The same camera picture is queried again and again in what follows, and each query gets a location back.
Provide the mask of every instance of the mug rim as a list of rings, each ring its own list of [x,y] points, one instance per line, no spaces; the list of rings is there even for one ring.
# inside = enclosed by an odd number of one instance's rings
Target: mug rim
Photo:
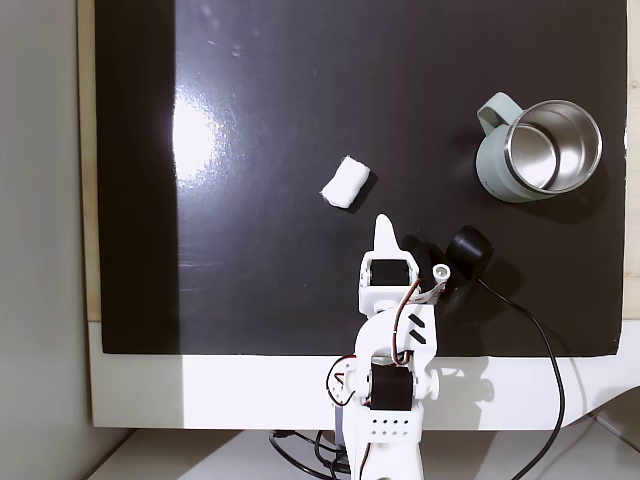
[[[578,182],[562,190],[547,190],[544,188],[536,187],[535,185],[532,185],[531,183],[529,183],[522,175],[520,175],[518,170],[513,165],[513,156],[511,155],[511,141],[513,139],[513,133],[515,132],[515,129],[520,123],[520,121],[522,120],[522,118],[532,110],[548,104],[567,105],[578,110],[591,123],[591,126],[593,127],[598,139],[598,150],[596,152],[596,158],[593,164],[591,165],[591,167],[589,168],[589,170],[587,171],[586,175]],[[602,156],[602,135],[600,133],[600,128],[598,128],[598,124],[593,119],[593,117],[589,114],[589,112],[587,112],[584,108],[582,108],[580,105],[577,105],[573,102],[569,102],[567,100],[545,100],[544,102],[536,103],[535,105],[527,108],[526,110],[523,110],[523,112],[520,115],[518,115],[518,117],[514,120],[514,122],[511,125],[509,125],[509,130],[507,132],[507,136],[504,143],[505,161],[507,163],[507,168],[509,169],[509,172],[511,172],[511,175],[513,176],[513,178],[524,188],[536,193],[540,193],[542,195],[547,195],[549,197],[558,195],[560,193],[570,192],[571,190],[575,190],[576,188],[584,184],[587,180],[589,180],[589,178],[591,178],[591,176],[593,175],[593,172],[595,172],[596,168],[598,167],[598,164],[600,163],[601,156]]]

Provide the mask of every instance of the black cable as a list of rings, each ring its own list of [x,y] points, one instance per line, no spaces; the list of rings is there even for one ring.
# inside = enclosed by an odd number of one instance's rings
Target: black cable
[[[344,355],[344,356],[340,357],[338,360],[336,360],[334,362],[334,364],[331,365],[331,368],[329,369],[329,372],[327,373],[327,379],[325,381],[325,386],[327,388],[327,393],[329,394],[329,398],[331,398],[331,401],[338,407],[344,407],[347,403],[349,403],[351,401],[351,399],[353,398],[353,396],[356,393],[356,391],[354,390],[353,392],[351,392],[351,395],[349,395],[349,397],[347,398],[346,402],[340,403],[335,399],[335,397],[331,393],[331,388],[329,387],[329,380],[331,379],[331,372],[333,372],[333,369],[336,368],[336,365],[338,365],[343,360],[347,360],[348,358],[356,358],[356,356],[353,355],[353,354]]]
[[[533,460],[531,460],[512,479],[512,480],[519,480],[522,477],[524,477],[529,472],[529,470],[531,470],[540,461],[540,459],[542,457],[545,456],[545,454],[551,448],[551,445],[553,445],[553,442],[556,440],[556,437],[558,436],[558,433],[560,433],[560,429],[562,428],[562,422],[564,420],[564,410],[565,410],[565,403],[566,403],[565,395],[564,395],[564,386],[562,385],[562,378],[560,377],[560,369],[558,368],[558,362],[556,361],[555,355],[551,351],[551,345],[549,344],[549,340],[547,339],[547,336],[545,335],[544,330],[542,329],[542,326],[538,323],[538,321],[531,314],[531,312],[529,312],[529,310],[527,310],[526,308],[521,307],[517,303],[512,302],[508,298],[503,297],[498,292],[496,292],[493,288],[491,288],[489,285],[484,283],[481,279],[479,279],[478,282],[480,283],[480,285],[482,285],[484,288],[486,288],[487,291],[489,291],[490,293],[492,293],[493,295],[498,297],[500,300],[502,300],[504,303],[509,305],[511,308],[514,308],[515,310],[518,310],[520,313],[522,313],[522,314],[526,315],[527,317],[529,317],[529,319],[538,328],[538,331],[540,332],[540,335],[542,336],[542,339],[544,340],[545,346],[547,347],[547,351],[549,352],[549,359],[551,360],[551,366],[553,366],[553,373],[555,374],[556,382],[558,383],[558,394],[560,395],[560,411],[558,412],[558,421],[556,422],[556,426],[554,427],[553,432],[551,432],[551,436],[549,437],[549,440],[547,440],[547,443],[545,443],[544,447],[542,447],[542,450],[540,450],[538,455],[536,455],[533,458]]]
[[[337,453],[335,460],[331,462],[331,465],[329,466],[329,471],[331,472],[331,478],[333,480],[338,480],[338,477],[336,476],[336,467],[340,465],[338,462],[342,457],[344,457],[344,452]]]
[[[323,430],[318,430],[318,433],[316,434],[316,440],[315,442],[313,442],[313,452],[316,454],[316,458],[318,459],[318,461],[322,463],[322,465],[325,468],[328,468],[328,469],[333,468],[338,473],[345,473],[347,475],[351,475],[351,469],[349,468],[349,465],[338,464],[336,462],[332,467],[332,464],[335,462],[335,460],[332,462],[331,460],[327,460],[322,456],[322,454],[320,453],[320,447],[324,447],[324,445],[320,443],[320,440],[322,439],[322,434],[323,434]],[[335,453],[336,453],[336,457],[338,455],[340,455],[341,457],[344,457],[345,455],[344,450],[335,450]]]
[[[292,435],[290,432],[280,433],[278,430],[272,430],[271,433],[269,433],[269,442],[271,443],[271,446],[276,449],[276,452],[278,452],[280,456],[282,456],[282,458],[284,458],[287,462],[289,462],[291,465],[296,467],[298,470],[302,470],[304,473],[311,475],[312,477],[316,477],[321,480],[334,480],[334,478],[330,477],[329,475],[325,475],[324,473],[317,472],[316,470],[313,470],[312,468],[307,467],[303,463],[300,463],[298,460],[293,458],[287,452],[285,452],[284,449],[276,441],[276,435],[283,435],[283,434],[284,436]]]
[[[320,435],[322,435],[322,433],[324,432],[324,430],[319,430]],[[316,440],[312,440],[309,437],[307,437],[306,435],[303,435],[295,430],[291,430],[291,434],[295,435],[298,438],[303,439],[305,442],[311,443],[313,445],[316,444]],[[323,445],[322,443],[318,442],[318,447],[319,448],[324,448],[325,450],[327,450],[328,452],[331,453],[340,453],[342,452],[341,448],[331,448],[331,447],[327,447],[326,445]]]

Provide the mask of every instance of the gray wall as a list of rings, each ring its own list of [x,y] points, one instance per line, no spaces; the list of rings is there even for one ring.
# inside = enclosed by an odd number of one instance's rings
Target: gray wall
[[[0,2],[0,478],[81,478],[90,426],[75,2]]]

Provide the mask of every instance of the mug handle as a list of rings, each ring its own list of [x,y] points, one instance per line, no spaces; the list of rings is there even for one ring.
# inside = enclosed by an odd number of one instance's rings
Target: mug handle
[[[523,111],[509,95],[498,92],[478,110],[478,120],[484,133],[489,136],[500,125],[513,124]]]

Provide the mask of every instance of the mouse cable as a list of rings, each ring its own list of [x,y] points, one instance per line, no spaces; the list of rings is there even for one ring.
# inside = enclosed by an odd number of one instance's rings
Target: mouse cable
[[[529,320],[531,320],[533,322],[533,324],[538,328],[538,331],[540,332],[540,335],[542,336],[542,339],[544,340],[545,346],[547,347],[547,351],[549,352],[549,359],[551,360],[551,366],[553,367],[553,373],[555,374],[556,382],[558,383],[558,393],[560,395],[560,411],[558,412],[558,421],[556,422],[556,426],[554,427],[553,432],[551,432],[551,436],[549,437],[549,440],[547,440],[547,443],[545,443],[544,447],[542,447],[542,450],[540,450],[538,455],[536,455],[533,458],[533,460],[531,460],[512,479],[512,480],[519,480],[522,477],[524,477],[529,472],[529,470],[531,470],[540,461],[540,459],[542,457],[545,456],[545,454],[551,448],[551,445],[553,445],[553,442],[556,440],[556,437],[558,436],[558,433],[560,433],[560,429],[562,428],[562,422],[564,420],[564,410],[565,410],[565,404],[566,404],[565,395],[564,395],[564,386],[562,385],[562,378],[560,377],[560,369],[558,368],[558,362],[556,361],[556,357],[553,354],[553,351],[551,350],[551,345],[549,344],[549,340],[547,339],[547,336],[545,335],[544,330],[542,329],[542,326],[538,323],[538,321],[531,314],[531,312],[529,310],[527,310],[526,308],[521,307],[517,303],[512,302],[508,298],[500,295],[493,288],[491,288],[489,285],[484,283],[482,281],[482,279],[479,279],[478,283],[480,283],[480,285],[482,285],[485,289],[487,289],[488,292],[490,292],[493,295],[495,295],[497,298],[502,300],[504,303],[509,305],[511,308],[513,308],[515,310],[518,310],[520,313],[522,313],[522,314],[526,315],[527,317],[529,317]]]

